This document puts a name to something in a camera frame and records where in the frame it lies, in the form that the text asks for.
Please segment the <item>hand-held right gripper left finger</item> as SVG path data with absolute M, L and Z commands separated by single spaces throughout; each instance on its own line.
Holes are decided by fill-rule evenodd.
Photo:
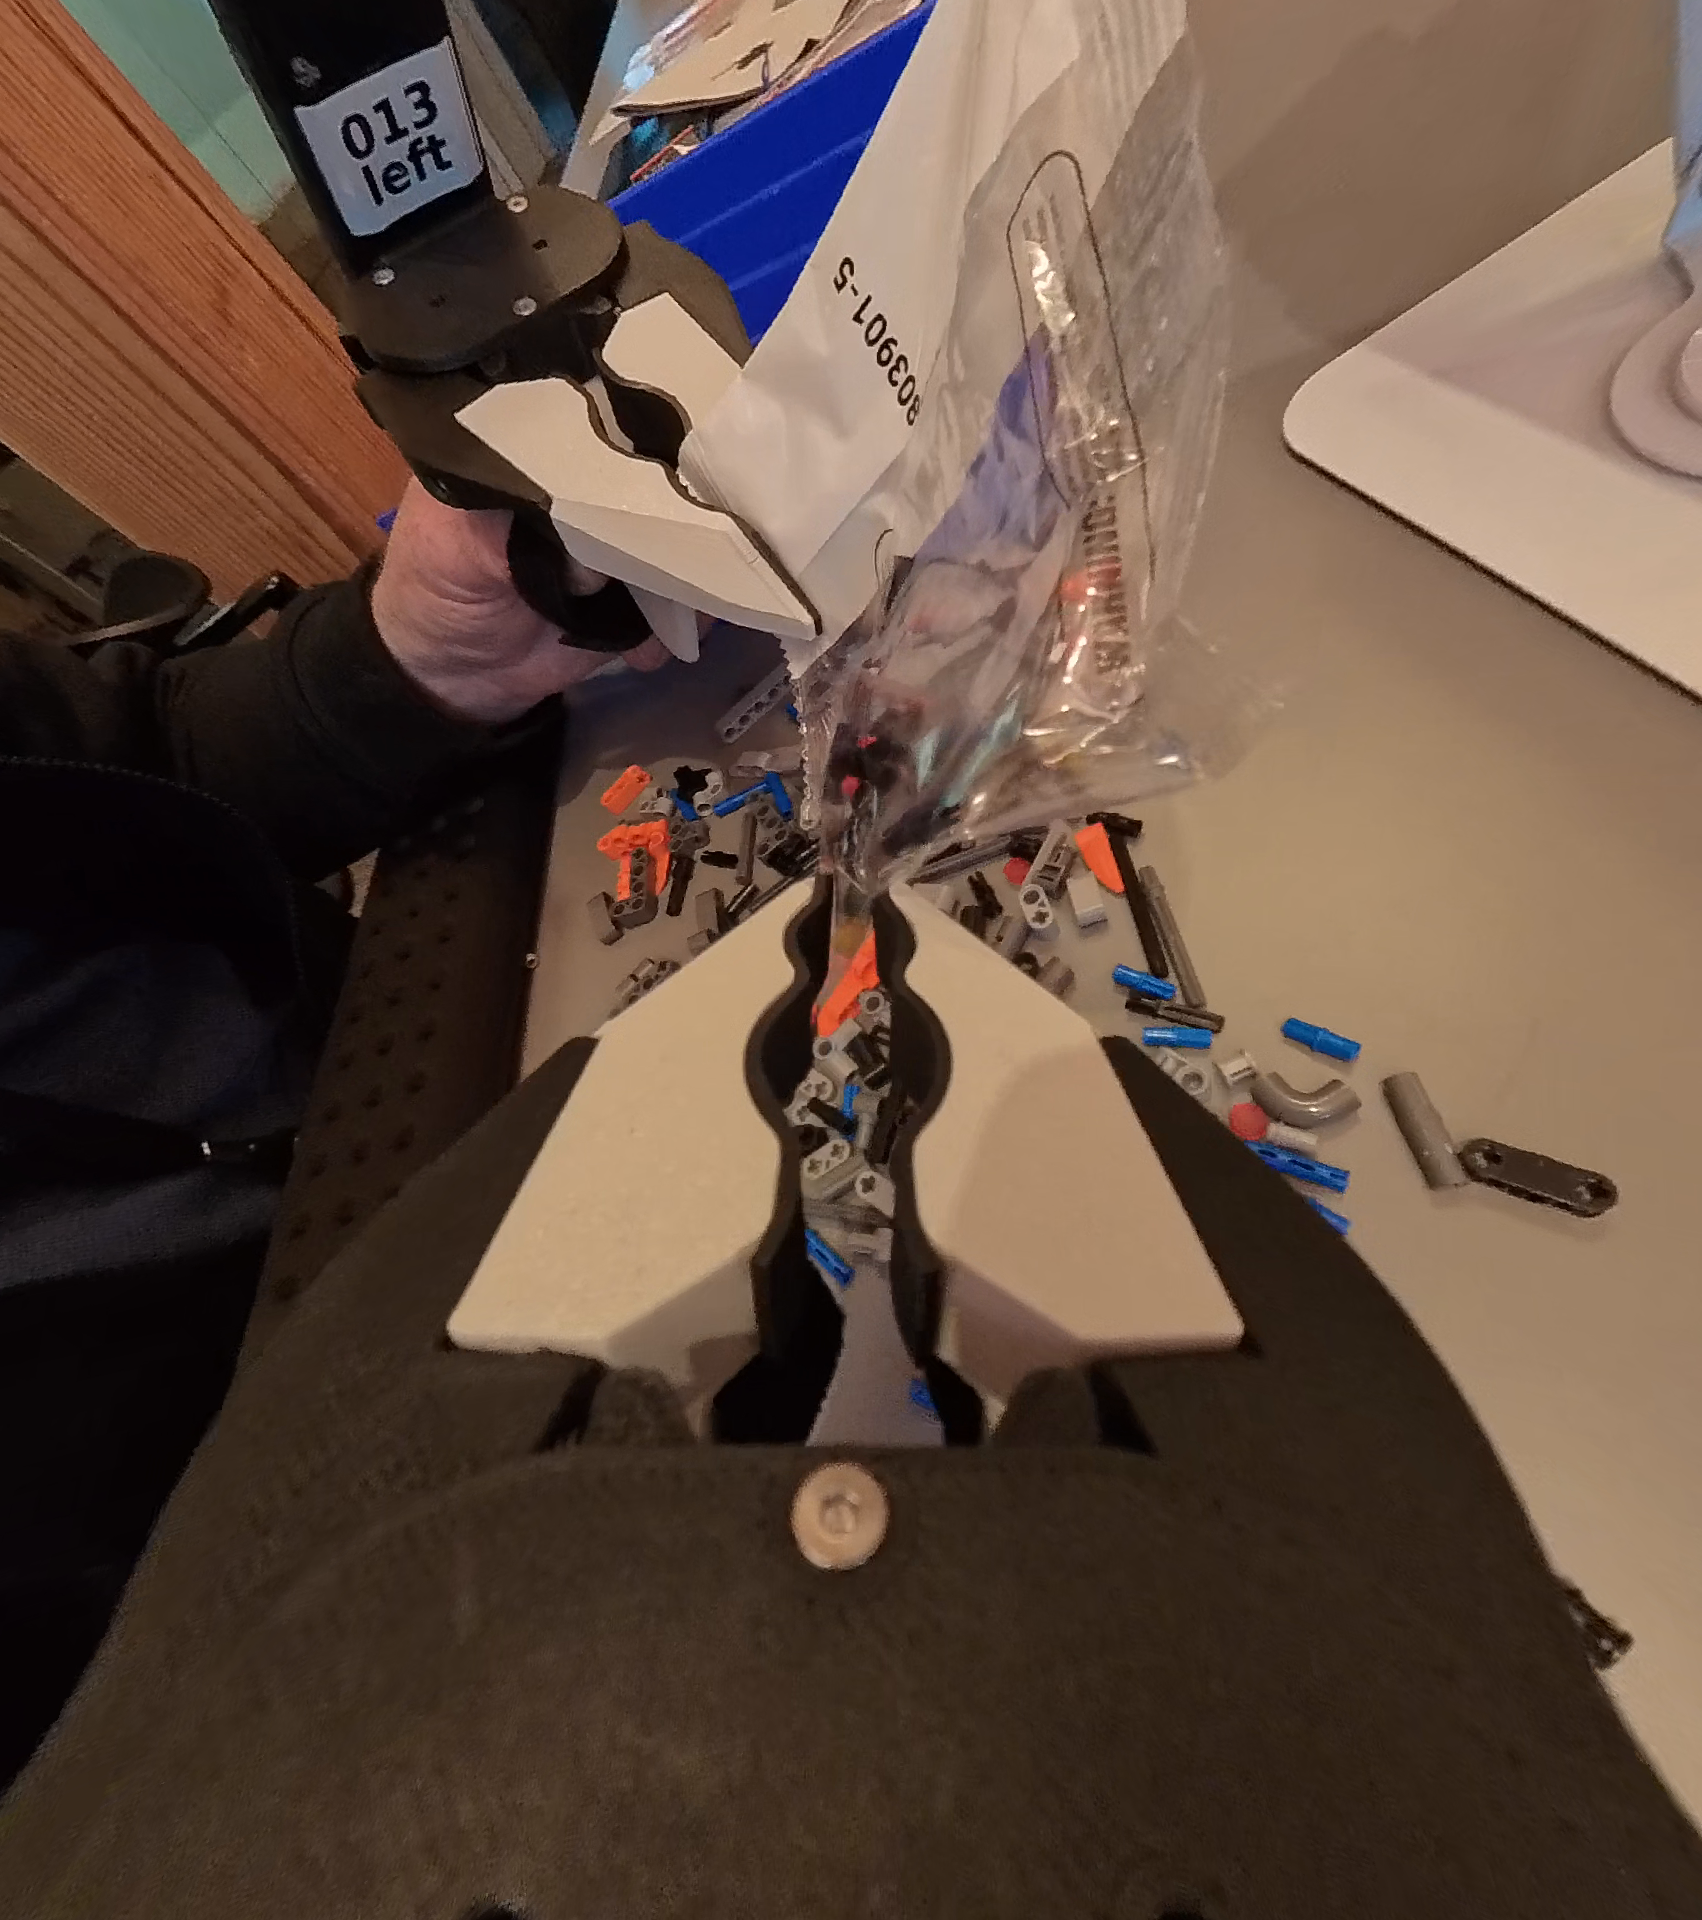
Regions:
M 791 1095 L 831 939 L 835 885 L 791 885 L 529 1077 L 557 1114 L 448 1312 L 458 1353 L 657 1377 L 729 1443 L 815 1426 L 839 1302 L 809 1261 Z

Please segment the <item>black studded mat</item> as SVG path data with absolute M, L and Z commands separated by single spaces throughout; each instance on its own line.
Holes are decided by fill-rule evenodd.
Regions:
M 448 779 L 377 853 L 242 1353 L 516 1093 L 557 769 L 567 710 L 547 705 L 529 742 Z

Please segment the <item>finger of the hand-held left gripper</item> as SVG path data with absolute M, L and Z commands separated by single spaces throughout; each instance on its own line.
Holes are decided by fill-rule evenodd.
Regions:
M 809 600 L 718 507 L 688 498 L 648 456 L 605 438 L 580 383 L 502 383 L 458 407 L 458 428 L 502 456 L 550 514 L 557 548 L 645 613 L 704 613 L 766 635 L 815 635 Z
M 613 419 L 635 456 L 683 456 L 739 373 L 741 363 L 668 287 L 619 311 L 597 341 Z

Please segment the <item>blue plastic bin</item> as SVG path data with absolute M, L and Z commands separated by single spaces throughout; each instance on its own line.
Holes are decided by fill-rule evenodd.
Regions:
M 741 338 L 761 341 L 803 263 L 815 255 L 931 7 L 898 16 L 815 77 L 755 107 L 729 130 L 619 192 L 625 221 L 704 255 L 739 296 Z

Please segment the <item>person's left hand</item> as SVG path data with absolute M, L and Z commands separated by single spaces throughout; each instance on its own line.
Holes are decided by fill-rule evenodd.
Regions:
M 424 699 L 490 730 L 613 672 L 519 600 L 504 533 L 516 514 L 458 514 L 410 483 L 367 588 L 377 628 Z

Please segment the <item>wooden pillar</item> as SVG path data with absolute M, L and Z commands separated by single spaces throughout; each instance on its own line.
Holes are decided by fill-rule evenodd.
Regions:
M 0 7 L 0 438 L 209 588 L 340 576 L 410 493 L 316 287 L 67 7 Z

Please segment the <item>grey desk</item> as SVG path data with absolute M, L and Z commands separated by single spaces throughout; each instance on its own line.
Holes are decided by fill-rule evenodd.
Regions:
M 1702 705 L 1338 493 L 1293 390 L 1671 122 L 1671 7 L 1189 7 L 1226 398 L 1189 623 L 1272 710 L 1143 802 L 1249 1051 L 1359 1039 L 1355 1248 L 1637 1649 L 1611 1687 L 1702 1819 Z M 1614 1185 L 1563 1215 L 1498 1139 Z

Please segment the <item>black brick connector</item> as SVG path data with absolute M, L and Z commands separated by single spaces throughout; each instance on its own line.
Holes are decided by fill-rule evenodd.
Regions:
M 1459 1162 L 1472 1185 L 1505 1190 L 1505 1196 L 1539 1205 L 1539 1208 L 1563 1208 L 1563 1215 L 1611 1215 L 1614 1208 L 1614 1185 L 1601 1169 L 1560 1162 L 1544 1153 L 1466 1139 Z

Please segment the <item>pile of brick parts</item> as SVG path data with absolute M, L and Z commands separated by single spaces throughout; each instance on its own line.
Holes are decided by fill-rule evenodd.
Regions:
M 718 724 L 645 730 L 628 747 L 588 759 L 588 809 L 557 818 L 567 853 L 547 910 L 550 958 L 547 996 L 580 986 L 557 1034 L 597 1034 L 645 996 L 678 977 L 755 910 L 815 878 L 815 831 L 803 831 L 797 710 L 761 719 L 747 736 L 718 742 Z M 1208 1008 L 1179 902 L 1157 875 L 1157 843 L 1136 818 L 1036 822 L 931 850 L 918 897 L 970 924 L 992 953 L 1030 973 L 1083 1016 L 1126 1008 L 1132 1039 L 1261 1162 L 1272 1162 L 1337 1229 L 1328 1205 L 1347 1169 L 1328 1162 L 1337 1128 L 1359 1114 L 1359 1039 L 1282 1016 L 1300 1059 L 1338 1068 L 1328 1088 L 1293 1088 L 1249 1051 Z M 822 996 L 822 1068 L 797 1093 L 797 1145 L 889 1169 L 904 1095 L 889 1071 L 889 996 L 876 934 Z

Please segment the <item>white book stand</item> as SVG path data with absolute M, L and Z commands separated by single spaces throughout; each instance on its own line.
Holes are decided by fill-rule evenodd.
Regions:
M 1674 130 L 1286 398 L 1286 456 L 1702 699 L 1702 0 Z

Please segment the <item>small bag of brick parts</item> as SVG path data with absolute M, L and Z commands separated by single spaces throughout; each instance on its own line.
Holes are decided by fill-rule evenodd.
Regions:
M 1215 779 L 1261 705 L 1186 613 L 1226 263 L 1189 7 L 931 7 L 688 472 L 815 602 L 822 866 Z

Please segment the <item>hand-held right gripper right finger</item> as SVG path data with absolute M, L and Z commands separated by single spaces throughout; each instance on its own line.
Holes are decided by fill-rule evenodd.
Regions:
M 881 977 L 904 1093 L 892 1331 L 918 1377 L 1007 1407 L 1051 1368 L 1244 1351 L 1157 1153 L 1201 1114 L 915 885 L 881 902 Z

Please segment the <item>loose papers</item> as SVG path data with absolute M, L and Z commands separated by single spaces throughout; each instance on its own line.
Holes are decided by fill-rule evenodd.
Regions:
M 803 61 L 904 21 L 915 0 L 739 0 L 683 7 L 625 75 L 613 120 L 741 107 L 780 88 Z

